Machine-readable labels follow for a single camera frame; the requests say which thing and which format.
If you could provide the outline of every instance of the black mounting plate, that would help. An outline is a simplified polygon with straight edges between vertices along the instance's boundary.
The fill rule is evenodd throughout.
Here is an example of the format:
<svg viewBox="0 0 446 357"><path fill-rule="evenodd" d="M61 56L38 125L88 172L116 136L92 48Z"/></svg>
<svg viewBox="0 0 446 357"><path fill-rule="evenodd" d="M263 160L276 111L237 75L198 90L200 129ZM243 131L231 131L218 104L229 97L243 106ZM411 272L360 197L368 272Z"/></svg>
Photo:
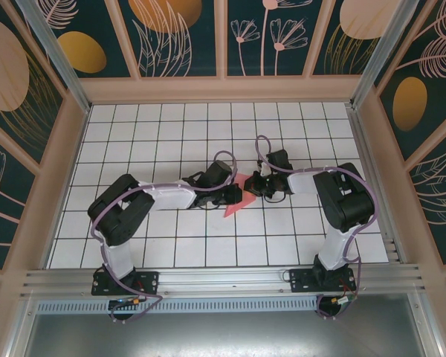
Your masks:
<svg viewBox="0 0 446 357"><path fill-rule="evenodd" d="M343 284L337 280L323 286L317 283L311 268L291 269L288 271L292 292L343 292ZM340 278L354 292L356 289L354 272L350 268L343 271Z"/></svg>
<svg viewBox="0 0 446 357"><path fill-rule="evenodd" d="M107 271L99 271L93 275L91 295L93 296L122 296L132 295L131 292L118 286L109 276ZM147 294L157 294L158 272L137 271L134 276L132 289Z"/></svg>

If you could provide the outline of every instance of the white grid floor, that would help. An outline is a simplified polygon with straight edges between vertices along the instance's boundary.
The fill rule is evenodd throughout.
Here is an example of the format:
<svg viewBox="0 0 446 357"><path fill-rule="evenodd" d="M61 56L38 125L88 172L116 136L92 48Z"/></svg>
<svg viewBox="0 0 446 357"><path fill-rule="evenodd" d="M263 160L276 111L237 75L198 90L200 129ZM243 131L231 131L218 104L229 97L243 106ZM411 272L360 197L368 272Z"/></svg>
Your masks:
<svg viewBox="0 0 446 357"><path fill-rule="evenodd" d="M284 148L294 168L351 161L363 174L343 103L188 103L94 106L59 221L48 267L97 268L89 205L120 175L174 182L205 170L221 149L233 150L240 173L256 169L254 139ZM312 264L327 222L315 195L268 204L257 199L226 219L217 210L151 213L132 238L136 267ZM349 256L387 263L378 225Z"/></svg>

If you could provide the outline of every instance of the wall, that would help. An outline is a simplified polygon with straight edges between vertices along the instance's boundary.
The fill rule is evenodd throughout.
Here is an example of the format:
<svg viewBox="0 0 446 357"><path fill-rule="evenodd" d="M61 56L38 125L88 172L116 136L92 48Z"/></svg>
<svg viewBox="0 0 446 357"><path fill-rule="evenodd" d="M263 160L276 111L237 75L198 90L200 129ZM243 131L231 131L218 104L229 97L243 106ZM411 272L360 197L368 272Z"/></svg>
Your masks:
<svg viewBox="0 0 446 357"><path fill-rule="evenodd" d="M95 103L348 100L398 3L38 1Z"/></svg>
<svg viewBox="0 0 446 357"><path fill-rule="evenodd" d="M26 24L0 1L0 344L16 288L50 241L83 120Z"/></svg>
<svg viewBox="0 0 446 357"><path fill-rule="evenodd" d="M426 1L361 107L410 262L446 336L446 0Z"/></svg>

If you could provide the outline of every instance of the enclosure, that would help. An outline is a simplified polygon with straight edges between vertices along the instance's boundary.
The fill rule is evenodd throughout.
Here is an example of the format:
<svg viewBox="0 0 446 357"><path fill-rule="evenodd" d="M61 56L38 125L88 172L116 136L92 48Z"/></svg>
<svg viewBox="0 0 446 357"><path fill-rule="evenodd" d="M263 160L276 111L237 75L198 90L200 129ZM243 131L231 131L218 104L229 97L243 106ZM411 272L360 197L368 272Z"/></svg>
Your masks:
<svg viewBox="0 0 446 357"><path fill-rule="evenodd" d="M375 192L354 306L325 320L322 291L292 292L330 224L278 193L146 215L132 263L164 299L114 326L89 206L220 150L250 177L257 135ZM69 353L446 356L446 0L0 0L0 356Z"/></svg>

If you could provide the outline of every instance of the pink paper triangle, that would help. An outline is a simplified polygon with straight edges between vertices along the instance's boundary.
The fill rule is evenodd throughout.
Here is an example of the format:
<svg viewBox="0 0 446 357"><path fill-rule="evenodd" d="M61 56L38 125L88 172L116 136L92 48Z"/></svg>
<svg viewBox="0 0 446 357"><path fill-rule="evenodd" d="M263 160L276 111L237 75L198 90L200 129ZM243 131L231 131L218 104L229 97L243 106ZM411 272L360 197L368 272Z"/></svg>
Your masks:
<svg viewBox="0 0 446 357"><path fill-rule="evenodd" d="M245 187L245 181L249 179L251 176L243 175L242 173L237 173L235 177L235 184L239 185L239 188L242 190ZM224 212L224 218L232 215L233 213L237 212L238 210L241 210L243 207L246 207L256 201L256 196L252 193L249 193L248 191L243 190L243 200L240 203L237 203L235 205L228 205L226 206L226 210Z"/></svg>

